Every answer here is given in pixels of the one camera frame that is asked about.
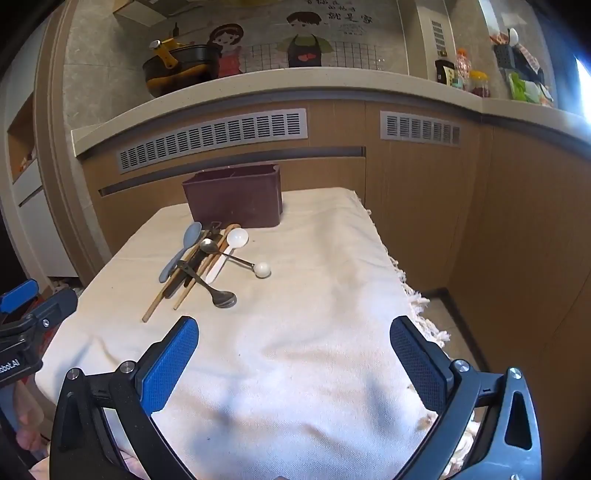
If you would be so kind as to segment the person's left hand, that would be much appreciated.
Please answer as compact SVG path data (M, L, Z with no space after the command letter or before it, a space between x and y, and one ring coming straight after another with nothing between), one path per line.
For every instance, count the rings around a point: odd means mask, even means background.
M37 459L44 458L45 448L40 433L44 413L22 381L16 383L13 402L17 419L17 444Z

